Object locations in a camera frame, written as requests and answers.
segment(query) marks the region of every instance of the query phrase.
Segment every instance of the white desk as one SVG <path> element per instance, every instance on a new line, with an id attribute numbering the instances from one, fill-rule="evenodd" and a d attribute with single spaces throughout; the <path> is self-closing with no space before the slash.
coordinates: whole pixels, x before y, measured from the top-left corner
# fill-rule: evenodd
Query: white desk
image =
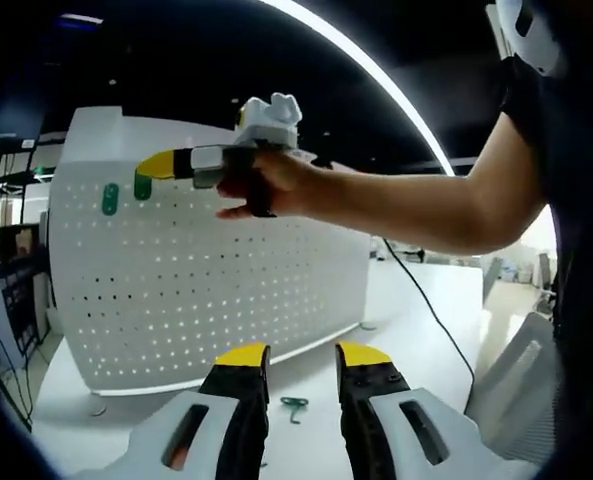
<path id="1" fill-rule="evenodd" d="M 410 264 L 442 322 L 472 366 L 480 349 L 482 273 L 479 269 Z M 412 387 L 425 387 L 463 411 L 471 379 L 467 368 L 406 274 L 393 261 L 371 262 L 366 321 L 374 331 L 356 329 L 343 339 L 389 354 Z M 335 342 L 270 368 L 270 434 L 262 479 L 351 478 L 340 434 Z M 107 411 L 90 416 L 93 403 L 63 341 L 36 401 L 34 438 L 63 474 L 102 468 L 127 448 L 131 429 L 176 393 L 106 398 Z M 281 396 L 306 397 L 301 425 L 289 422 Z"/>

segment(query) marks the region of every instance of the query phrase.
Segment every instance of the green peg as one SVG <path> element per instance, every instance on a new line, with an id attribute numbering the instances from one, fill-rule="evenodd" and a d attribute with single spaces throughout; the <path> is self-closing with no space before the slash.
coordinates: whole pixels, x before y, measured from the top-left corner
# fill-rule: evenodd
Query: green peg
<path id="1" fill-rule="evenodd" d="M 105 215 L 111 216 L 118 210 L 119 187 L 115 183 L 108 183 L 103 189 L 102 210 Z"/>
<path id="2" fill-rule="evenodd" d="M 139 175 L 134 171 L 134 198 L 136 200 L 149 200 L 152 196 L 152 179 Z"/>

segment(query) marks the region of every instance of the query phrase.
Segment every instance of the person's arm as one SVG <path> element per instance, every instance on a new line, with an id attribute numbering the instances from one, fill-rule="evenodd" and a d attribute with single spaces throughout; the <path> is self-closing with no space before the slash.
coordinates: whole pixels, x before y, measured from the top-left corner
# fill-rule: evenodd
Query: person's arm
<path id="1" fill-rule="evenodd" d="M 534 152 L 501 115 L 467 177 L 383 176 L 314 169 L 264 156 L 258 168 L 272 209 L 446 253 L 478 254 L 509 245 L 542 210 Z M 223 196 L 240 197 L 224 184 Z M 245 206 L 219 212 L 248 217 Z"/>

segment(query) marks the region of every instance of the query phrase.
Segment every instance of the ceiling light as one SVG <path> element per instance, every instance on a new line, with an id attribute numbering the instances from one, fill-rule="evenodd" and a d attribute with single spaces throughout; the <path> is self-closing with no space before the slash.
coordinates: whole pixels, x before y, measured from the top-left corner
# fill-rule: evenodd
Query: ceiling light
<path id="1" fill-rule="evenodd" d="M 425 139 L 425 142 L 436 156 L 436 159 L 443 167 L 445 173 L 449 176 L 454 176 L 454 170 L 447 160 L 447 156 L 441 148 L 438 140 L 429 129 L 423 118 L 420 116 L 416 108 L 411 104 L 405 94 L 398 88 L 394 81 L 389 78 L 385 71 L 378 66 L 374 60 L 371 59 L 361 48 L 356 45 L 347 36 L 320 18 L 318 15 L 310 12 L 305 7 L 297 4 L 292 0 L 258 0 L 260 2 L 271 5 L 299 22 L 307 25 L 312 30 L 318 32 L 327 40 L 332 42 L 354 60 L 360 67 L 365 70 L 378 84 L 392 97 L 392 100 L 403 109 L 405 114 L 409 117 L 411 122 L 416 126 L 420 134 Z"/>
<path id="2" fill-rule="evenodd" d="M 88 17 L 87 15 L 77 15 L 75 13 L 63 13 L 60 18 L 66 18 L 68 20 L 78 20 L 79 22 L 86 22 L 86 23 L 95 23 L 96 25 L 100 25 L 103 23 L 101 18 L 96 17 Z"/>

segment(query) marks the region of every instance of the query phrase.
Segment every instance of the hole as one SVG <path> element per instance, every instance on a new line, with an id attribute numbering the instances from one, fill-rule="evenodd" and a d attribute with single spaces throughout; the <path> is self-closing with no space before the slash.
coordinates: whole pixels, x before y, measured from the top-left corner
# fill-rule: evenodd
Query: hole
<path id="1" fill-rule="evenodd" d="M 414 430 L 427 461 L 432 465 L 444 462 L 447 448 L 423 408 L 416 402 L 401 403 L 399 406 Z"/>

